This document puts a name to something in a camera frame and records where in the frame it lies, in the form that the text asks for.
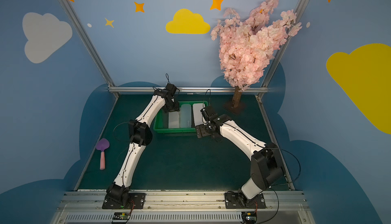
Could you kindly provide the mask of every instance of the dark green floor mat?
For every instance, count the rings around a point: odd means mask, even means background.
[[[264,120],[253,95],[243,95],[246,109],[236,116],[222,104],[229,95],[212,95],[211,104],[218,114],[227,114],[242,129],[266,143],[270,142]],[[203,95],[179,95],[178,101],[203,100]],[[129,147],[127,124],[113,129],[119,123],[135,119],[147,106],[151,95],[121,95],[104,129],[103,138],[110,142],[105,150],[106,169],[99,169],[100,152],[95,150],[81,180],[79,189],[106,189],[118,174]],[[250,178],[250,160],[226,138],[198,139],[192,134],[158,134],[153,129],[153,140],[146,147],[133,175],[131,189],[148,190],[237,190]],[[275,190],[287,190],[286,185]]]

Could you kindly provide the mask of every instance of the robotic arm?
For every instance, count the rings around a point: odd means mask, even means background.
[[[250,179],[239,189],[238,201],[242,207],[249,207],[256,196],[273,182],[285,175],[283,161],[278,147],[254,138],[240,128],[229,116],[218,116],[212,106],[201,110],[206,121],[195,127],[197,137],[211,135],[213,138],[225,137],[240,148],[250,159]]]
[[[167,84],[164,89],[156,89],[151,101],[135,120],[129,121],[129,150],[120,172],[106,191],[102,209],[122,209],[129,206],[129,187],[138,160],[145,147],[152,141],[150,125],[160,109],[165,112],[179,111],[179,103],[174,100],[177,88]]]
[[[125,161],[114,182],[106,191],[102,209],[127,209],[130,202],[139,195],[129,193],[132,177],[141,153],[152,141],[150,125],[160,109],[165,112],[179,111],[179,103],[174,100],[177,88],[167,84],[164,89],[154,91],[151,101],[135,120],[129,121],[130,145]],[[258,194],[285,174],[281,154],[273,143],[266,144],[241,129],[226,114],[218,116],[212,106],[201,110],[206,123],[196,126],[198,138],[211,135],[213,138],[225,137],[240,148],[251,160],[251,178],[239,189],[237,201],[242,207],[251,206]]]

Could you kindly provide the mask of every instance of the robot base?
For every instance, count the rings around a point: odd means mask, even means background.
[[[129,193],[129,199],[134,201],[133,209],[142,209],[144,207],[145,193]],[[129,201],[127,206],[121,206],[118,202],[105,197],[102,205],[102,209],[113,209],[113,210],[130,210],[133,204]]]
[[[242,206],[239,200],[238,191],[229,191],[224,194],[225,208],[227,209],[255,209],[258,205],[258,209],[266,209],[266,203],[264,195],[258,194],[254,199],[249,201],[247,206]]]

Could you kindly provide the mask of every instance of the metal frame post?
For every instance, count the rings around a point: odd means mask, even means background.
[[[69,20],[75,27],[77,33],[79,34],[81,40],[83,41],[84,45],[86,46],[88,52],[90,53],[92,60],[94,60],[95,64],[97,65],[100,73],[102,74],[103,78],[105,79],[106,83],[109,87],[115,86],[114,81],[111,79],[109,72],[107,71],[105,65],[103,64],[102,59],[100,58],[100,55],[98,54],[98,51],[96,50],[95,46],[92,44],[92,41],[90,37],[88,36],[86,30],[83,28],[83,25],[77,16],[77,13],[69,0],[58,0],[63,7],[64,11],[66,12]],[[114,93],[114,96],[118,98],[119,94]]]
[[[295,9],[295,13],[297,16],[297,19],[296,19],[297,22],[300,21],[301,16],[303,15],[304,10],[307,7],[307,4],[309,1],[310,0],[299,0],[298,4],[296,6],[296,9]],[[273,77],[274,72],[276,71],[277,66],[280,63],[281,58],[284,55],[284,52],[285,52],[290,40],[291,40],[291,36],[289,36],[287,38],[287,42],[284,45],[282,45],[281,49],[277,52],[276,58],[270,64],[269,70],[267,71],[265,78],[262,81],[261,87],[267,87],[269,85],[269,82],[271,81],[271,78]]]

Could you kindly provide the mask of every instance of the yellow cloud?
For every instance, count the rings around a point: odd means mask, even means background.
[[[369,44],[351,54],[335,53],[327,71],[380,131],[391,134],[391,47]]]
[[[200,14],[184,8],[178,10],[173,20],[166,24],[166,31],[173,34],[206,34],[209,30],[210,25]]]

